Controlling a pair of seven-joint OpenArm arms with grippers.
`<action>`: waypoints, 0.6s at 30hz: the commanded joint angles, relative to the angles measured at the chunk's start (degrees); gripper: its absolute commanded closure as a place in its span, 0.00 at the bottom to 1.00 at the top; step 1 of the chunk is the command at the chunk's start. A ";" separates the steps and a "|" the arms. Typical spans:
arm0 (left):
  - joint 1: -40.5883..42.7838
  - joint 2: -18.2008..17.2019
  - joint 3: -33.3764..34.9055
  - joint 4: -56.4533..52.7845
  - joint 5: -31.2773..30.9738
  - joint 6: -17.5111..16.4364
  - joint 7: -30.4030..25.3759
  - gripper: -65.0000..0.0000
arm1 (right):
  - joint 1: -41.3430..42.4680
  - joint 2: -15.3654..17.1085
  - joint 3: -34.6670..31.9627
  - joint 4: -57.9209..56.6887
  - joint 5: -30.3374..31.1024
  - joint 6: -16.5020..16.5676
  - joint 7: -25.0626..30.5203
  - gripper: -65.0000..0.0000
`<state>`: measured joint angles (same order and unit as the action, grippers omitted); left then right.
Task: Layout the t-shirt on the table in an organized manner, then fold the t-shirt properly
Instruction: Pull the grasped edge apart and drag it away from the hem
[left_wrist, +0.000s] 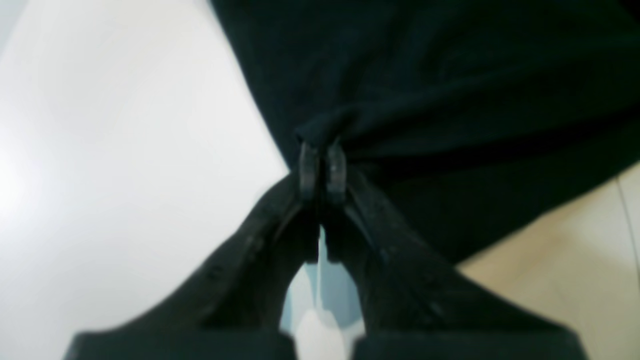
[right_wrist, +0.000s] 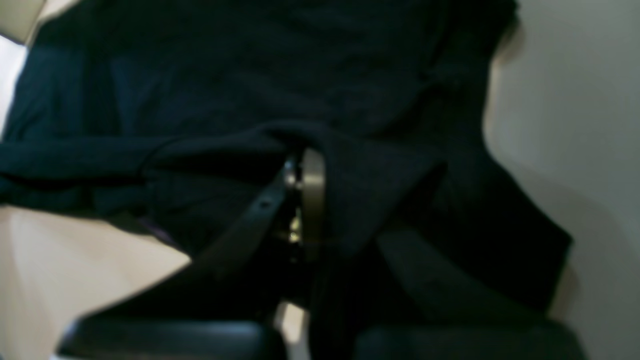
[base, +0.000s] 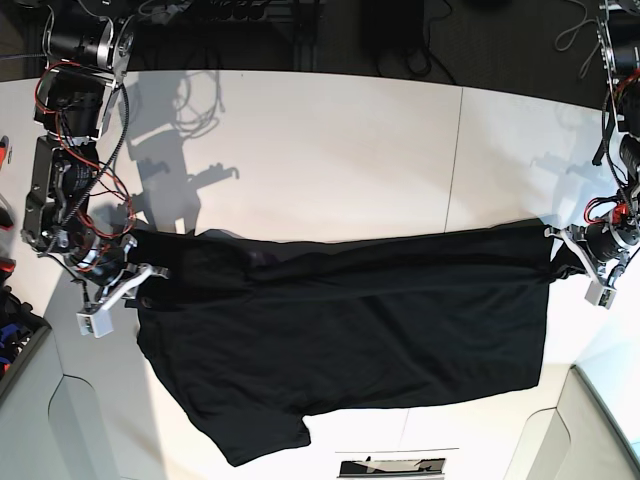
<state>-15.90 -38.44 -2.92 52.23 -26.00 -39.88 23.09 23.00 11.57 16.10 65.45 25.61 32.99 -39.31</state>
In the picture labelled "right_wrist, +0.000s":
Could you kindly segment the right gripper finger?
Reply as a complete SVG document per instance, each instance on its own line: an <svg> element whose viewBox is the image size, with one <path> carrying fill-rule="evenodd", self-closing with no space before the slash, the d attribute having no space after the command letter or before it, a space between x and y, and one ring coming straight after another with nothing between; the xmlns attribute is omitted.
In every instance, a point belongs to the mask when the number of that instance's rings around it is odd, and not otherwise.
<svg viewBox="0 0 640 360"><path fill-rule="evenodd" d="M83 321L265 321L323 292L327 174L313 148L288 155L144 164L142 223L190 263Z"/></svg>

